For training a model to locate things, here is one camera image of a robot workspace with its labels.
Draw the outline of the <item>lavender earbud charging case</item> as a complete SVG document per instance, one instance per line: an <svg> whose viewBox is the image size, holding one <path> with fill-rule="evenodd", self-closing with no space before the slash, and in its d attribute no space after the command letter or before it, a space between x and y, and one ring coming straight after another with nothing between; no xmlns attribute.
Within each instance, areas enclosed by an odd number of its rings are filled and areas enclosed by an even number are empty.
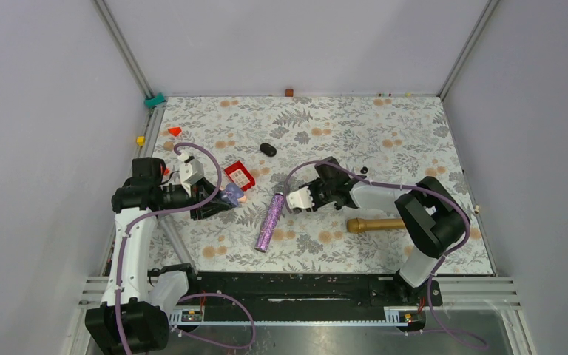
<svg viewBox="0 0 568 355"><path fill-rule="evenodd" d="M245 196L244 191L235 183L228 183L225 188L221 191L220 196L226 196L230 201L237 203L239 207L242 203L238 199Z"/></svg>

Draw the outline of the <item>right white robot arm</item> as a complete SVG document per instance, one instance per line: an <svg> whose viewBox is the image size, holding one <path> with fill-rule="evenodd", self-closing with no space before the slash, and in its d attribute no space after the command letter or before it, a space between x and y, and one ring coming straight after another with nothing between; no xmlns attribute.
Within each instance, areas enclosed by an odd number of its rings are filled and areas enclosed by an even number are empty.
<svg viewBox="0 0 568 355"><path fill-rule="evenodd" d="M397 271L396 298L412 305L424 294L423 284L460 239L470 230L470 219L434 177L413 186L372 182L346 171L329 157L315 166L317 178L288 197L290 207L308 212L333 204L336 209L373 209L398 215L413 250Z"/></svg>

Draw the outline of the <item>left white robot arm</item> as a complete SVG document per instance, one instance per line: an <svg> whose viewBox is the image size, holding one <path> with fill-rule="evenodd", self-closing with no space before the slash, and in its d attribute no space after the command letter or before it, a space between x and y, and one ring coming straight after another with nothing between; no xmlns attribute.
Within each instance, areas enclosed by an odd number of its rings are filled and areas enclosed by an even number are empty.
<svg viewBox="0 0 568 355"><path fill-rule="evenodd" d="M132 175L111 199L115 213L115 249L101 304L87 310L85 326L103 354L159 351L169 341L169 314L177 302L189 304L200 293L196 268L178 232L163 213L188 212L219 199L221 185L204 177L195 157L180 154L178 185L164 184L166 164L160 158L136 158ZM181 264L162 270L148 284L149 245L163 224Z"/></svg>

